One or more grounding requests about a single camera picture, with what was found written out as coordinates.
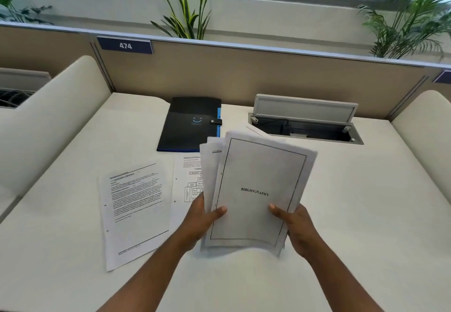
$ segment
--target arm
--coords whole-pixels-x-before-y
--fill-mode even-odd
[[[226,212],[225,207],[220,207],[205,213],[201,193],[191,204],[180,227],[98,312],[155,311],[182,256],[193,249],[213,221]]]
[[[269,210],[287,224],[293,248],[312,266],[333,312],[383,312],[323,241],[304,206],[292,214],[273,204]]]

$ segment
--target wall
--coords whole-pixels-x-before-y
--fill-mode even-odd
[[[71,27],[161,35],[150,24],[169,15],[164,0],[23,0],[36,6],[51,4],[46,19]],[[191,7],[198,0],[189,0]],[[208,40],[367,55],[374,41],[361,26],[354,8],[269,0],[209,0],[212,9]],[[451,43],[441,38],[451,63]],[[438,55],[417,55],[435,62]]]

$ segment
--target open lid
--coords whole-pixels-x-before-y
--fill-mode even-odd
[[[357,103],[257,94],[253,115],[271,119],[349,123]]]

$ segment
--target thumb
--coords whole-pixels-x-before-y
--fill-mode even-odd
[[[210,223],[213,223],[217,219],[223,217],[226,214],[226,212],[227,212],[227,208],[226,207],[218,207],[215,211],[207,213],[206,214],[206,219]]]
[[[291,220],[291,213],[288,213],[281,208],[276,207],[274,204],[269,204],[268,206],[269,211],[276,216],[277,218],[280,218],[285,223],[289,223]]]

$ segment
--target palm plant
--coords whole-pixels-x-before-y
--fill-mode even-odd
[[[0,0],[0,8],[3,6],[3,9],[8,12],[7,14],[0,13],[0,20],[16,23],[44,23],[52,25],[52,23],[40,19],[40,14],[45,10],[51,9],[52,6],[17,8],[14,1]]]
[[[370,53],[375,57],[399,59],[407,54],[438,52],[441,60],[441,42],[433,37],[451,32],[449,0],[393,1],[400,9],[392,22],[371,6],[358,6],[366,13],[367,21],[363,25],[377,38]]]
[[[183,18],[178,19],[170,0],[166,0],[171,9],[171,16],[167,17],[163,15],[164,20],[161,20],[166,26],[163,27],[154,21],[150,21],[152,25],[161,30],[163,33],[169,36],[177,36],[179,38],[185,39],[203,39],[205,36],[206,27],[210,21],[211,10],[204,18],[205,5],[207,0],[200,0],[199,12],[196,13],[194,9],[192,12],[189,9],[188,0],[179,0],[180,6],[182,8]],[[198,18],[197,33],[194,32],[194,26],[196,19]]]

